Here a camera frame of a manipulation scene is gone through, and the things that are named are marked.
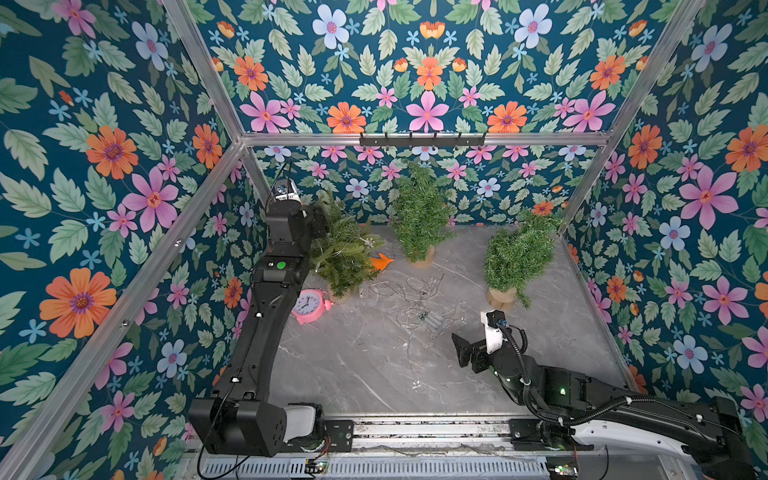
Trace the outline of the light green fern christmas tree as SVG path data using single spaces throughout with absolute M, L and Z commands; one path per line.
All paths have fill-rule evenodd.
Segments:
M 312 243 L 312 272 L 324 279 L 337 299 L 349 296 L 378 277 L 371 255 L 384 242 L 347 213 L 331 193 L 317 193 L 317 204 L 325 216 L 327 234 Z

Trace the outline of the clear battery box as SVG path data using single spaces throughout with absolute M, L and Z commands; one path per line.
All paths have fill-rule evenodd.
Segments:
M 429 330 L 438 331 L 451 323 L 451 319 L 431 310 L 424 310 L 417 315 L 417 324 Z

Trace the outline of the thin wire string light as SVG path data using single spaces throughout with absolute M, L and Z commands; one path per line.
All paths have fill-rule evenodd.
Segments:
M 417 315 L 431 310 L 451 319 L 442 330 L 420 327 Z M 407 390 L 447 389 L 464 383 L 457 366 L 452 333 L 471 329 L 479 309 L 456 296 L 446 275 L 396 274 L 361 288 L 354 312 L 359 315 L 351 346 L 371 365 Z

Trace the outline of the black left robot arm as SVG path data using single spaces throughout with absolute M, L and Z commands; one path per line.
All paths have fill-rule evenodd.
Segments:
M 189 420 L 212 454 L 273 457 L 292 442 L 322 436 L 317 404 L 269 401 L 284 327 L 311 266 L 314 240 L 327 233 L 323 209 L 277 200 L 267 209 L 269 241 L 252 273 L 251 296 L 230 363 L 212 393 L 192 402 Z

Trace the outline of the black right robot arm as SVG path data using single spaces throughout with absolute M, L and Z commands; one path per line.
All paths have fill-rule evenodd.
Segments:
M 491 372 L 507 397 L 530 418 L 509 423 L 511 441 L 528 449 L 623 447 L 677 457 L 709 479 L 753 479 L 750 449 L 736 408 L 724 399 L 678 402 L 612 386 L 588 375 L 538 364 L 505 334 L 452 341 L 460 367 Z

